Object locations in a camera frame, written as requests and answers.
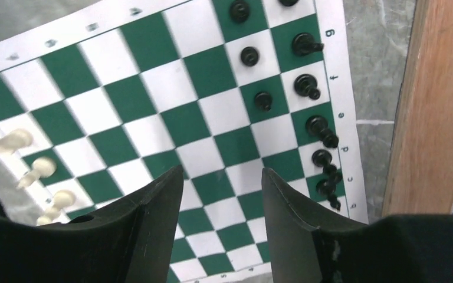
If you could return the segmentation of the black chess piece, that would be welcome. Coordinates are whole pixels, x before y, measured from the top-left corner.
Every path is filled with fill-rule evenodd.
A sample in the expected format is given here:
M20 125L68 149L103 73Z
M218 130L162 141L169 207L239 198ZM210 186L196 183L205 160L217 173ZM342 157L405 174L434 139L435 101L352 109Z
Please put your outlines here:
M335 194L336 183L329 179L322 179L317 182L316 191L319 195L322 195L327 199L331 208L337 211L341 210L341 202L338 200Z

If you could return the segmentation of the black bishop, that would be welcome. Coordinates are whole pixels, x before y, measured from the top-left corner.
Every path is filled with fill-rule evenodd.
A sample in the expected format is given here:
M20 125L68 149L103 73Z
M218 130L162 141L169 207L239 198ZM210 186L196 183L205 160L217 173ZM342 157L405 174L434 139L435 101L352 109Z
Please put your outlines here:
M323 169L323 173L327 175L333 183L340 183L343 180L343 175L338 171L337 167L332 163L332 155L324 149L316 150L311 157L313 164Z

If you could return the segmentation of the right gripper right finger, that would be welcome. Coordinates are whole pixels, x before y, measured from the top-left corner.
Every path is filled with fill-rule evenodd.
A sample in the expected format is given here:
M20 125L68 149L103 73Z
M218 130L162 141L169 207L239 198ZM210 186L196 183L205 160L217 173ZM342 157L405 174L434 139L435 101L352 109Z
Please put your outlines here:
M453 215L390 215L367 225L262 171L274 282L453 282Z

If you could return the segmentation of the black queen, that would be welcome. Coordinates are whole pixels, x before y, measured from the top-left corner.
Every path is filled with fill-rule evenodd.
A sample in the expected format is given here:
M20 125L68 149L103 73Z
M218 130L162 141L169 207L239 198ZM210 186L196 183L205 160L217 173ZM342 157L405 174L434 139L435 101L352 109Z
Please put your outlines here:
M336 149L339 145L338 136L329 128L328 121L320 115L310 116L305 123L306 132L317 137L325 147Z

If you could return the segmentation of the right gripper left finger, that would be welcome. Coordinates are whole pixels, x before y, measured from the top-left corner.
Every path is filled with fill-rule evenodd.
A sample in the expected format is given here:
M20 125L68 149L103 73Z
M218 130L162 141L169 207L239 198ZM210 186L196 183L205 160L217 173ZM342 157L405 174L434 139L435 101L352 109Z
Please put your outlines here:
M183 183L175 166L69 223L0 217L0 282L166 282Z

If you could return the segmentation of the black rook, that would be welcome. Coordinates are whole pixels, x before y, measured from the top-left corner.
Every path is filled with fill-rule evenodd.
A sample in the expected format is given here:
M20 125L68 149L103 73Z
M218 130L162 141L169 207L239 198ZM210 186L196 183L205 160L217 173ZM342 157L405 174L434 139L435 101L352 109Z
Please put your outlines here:
M279 3L286 7L294 6L299 0L278 0Z

